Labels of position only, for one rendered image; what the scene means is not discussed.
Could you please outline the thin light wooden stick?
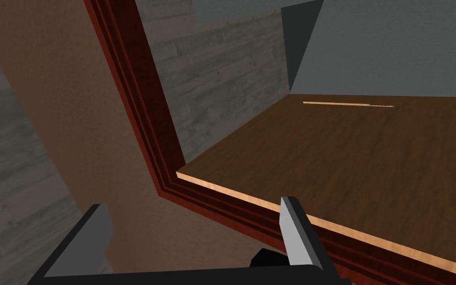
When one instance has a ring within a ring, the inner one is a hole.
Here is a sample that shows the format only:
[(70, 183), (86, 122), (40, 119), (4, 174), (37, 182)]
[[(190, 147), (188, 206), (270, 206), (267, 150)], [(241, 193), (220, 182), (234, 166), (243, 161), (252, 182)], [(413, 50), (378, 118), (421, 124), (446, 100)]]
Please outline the thin light wooden stick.
[(340, 105), (340, 106), (363, 106), (363, 107), (383, 107), (393, 108), (393, 105), (375, 105), (368, 103), (340, 103), (340, 102), (316, 102), (316, 101), (303, 101), (303, 104), (310, 105)]

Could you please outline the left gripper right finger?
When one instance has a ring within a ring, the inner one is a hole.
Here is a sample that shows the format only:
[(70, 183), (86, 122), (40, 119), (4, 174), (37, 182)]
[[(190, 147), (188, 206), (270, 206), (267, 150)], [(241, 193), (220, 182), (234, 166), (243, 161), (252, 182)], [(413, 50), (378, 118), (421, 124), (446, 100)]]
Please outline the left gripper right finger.
[(279, 227), (290, 265), (315, 265), (325, 272), (333, 271), (333, 262), (297, 198), (280, 199)]

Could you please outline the brown wooden table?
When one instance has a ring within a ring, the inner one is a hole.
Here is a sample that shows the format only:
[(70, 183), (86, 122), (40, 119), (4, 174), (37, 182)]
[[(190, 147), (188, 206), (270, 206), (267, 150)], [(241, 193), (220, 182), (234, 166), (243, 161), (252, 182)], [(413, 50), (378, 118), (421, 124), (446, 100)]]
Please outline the brown wooden table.
[(297, 197), (342, 277), (456, 285), (456, 97), (287, 95), (186, 163), (135, 0), (84, 0), (158, 195), (284, 250)]

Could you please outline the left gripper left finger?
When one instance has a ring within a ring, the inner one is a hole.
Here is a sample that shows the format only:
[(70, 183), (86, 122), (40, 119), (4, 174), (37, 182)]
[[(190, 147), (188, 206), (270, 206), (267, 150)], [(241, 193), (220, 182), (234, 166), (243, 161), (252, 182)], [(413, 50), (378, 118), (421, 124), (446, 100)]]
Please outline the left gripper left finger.
[(108, 205), (90, 206), (32, 278), (96, 275), (113, 232)]

